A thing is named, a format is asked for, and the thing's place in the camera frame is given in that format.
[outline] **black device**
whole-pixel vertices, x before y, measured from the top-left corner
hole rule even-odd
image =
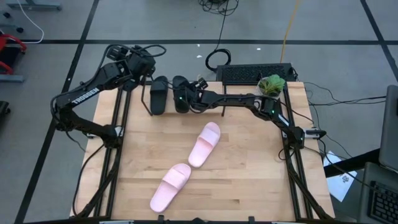
[[[101,66],[103,59],[94,77],[87,82],[81,82],[80,86],[66,93],[61,93],[51,100],[51,112],[57,122],[56,129],[59,131],[72,131],[74,129],[85,134],[99,136],[106,147],[120,148],[123,137],[119,136],[115,127],[112,125],[99,125],[78,117],[73,112],[73,108],[82,104],[87,99],[97,95],[103,90],[123,88],[127,93],[131,93],[135,87],[145,83],[147,77],[151,77],[155,71],[156,56],[151,55],[146,49],[148,47],[135,46],[133,48],[124,45],[110,45],[106,49],[106,56],[112,63]],[[217,106],[238,106],[245,107],[264,121],[272,121],[286,135],[283,138],[289,146],[285,150],[300,150],[304,147],[305,133],[300,127],[291,125],[283,116],[280,108],[280,101],[252,94],[246,95],[219,95],[213,91],[207,91],[206,81],[200,79],[198,82],[189,83],[184,88],[185,96],[180,100],[185,100],[191,110],[201,113],[205,110],[216,108]],[[116,153],[114,164],[108,172],[104,181],[101,182],[98,190],[84,209],[76,215],[77,218],[88,217],[95,205],[99,202],[108,184],[113,181],[118,172],[118,165],[121,157],[120,150]],[[332,220],[319,206],[317,201],[306,188],[292,163],[287,163],[289,177],[297,184],[303,196],[309,201],[313,210],[320,219]]]
[[[371,186],[382,194],[373,190],[369,191],[368,215],[380,222],[386,224],[398,223],[398,190],[391,187],[371,181]]]

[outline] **wooden tabletop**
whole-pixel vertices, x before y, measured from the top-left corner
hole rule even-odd
[[[292,108],[311,118],[303,83],[288,83]],[[255,117],[246,108],[221,108],[203,114],[179,114],[174,110],[169,91],[163,115],[149,116],[141,104],[141,89],[132,93],[112,219],[156,220],[150,199],[166,172],[175,164],[188,164],[188,156],[204,125],[210,121],[221,129],[221,139],[204,165],[192,168],[185,187],[163,213],[170,220],[294,221],[289,181],[284,161],[280,130],[272,123]],[[149,89],[145,101],[149,106]],[[220,82],[209,82],[208,90],[222,93]],[[254,86],[228,86],[228,93],[252,93]],[[117,90],[100,94],[94,122],[110,124]],[[122,102],[119,120],[123,112]],[[294,115],[295,124],[312,127],[307,119]],[[90,139],[85,159],[102,144]],[[318,150],[316,140],[305,145]],[[98,188],[104,159],[103,149],[83,172],[76,200],[80,211]],[[334,216],[322,161],[316,152],[302,150],[302,160],[309,191],[325,211]],[[302,217],[302,195],[298,189]]]

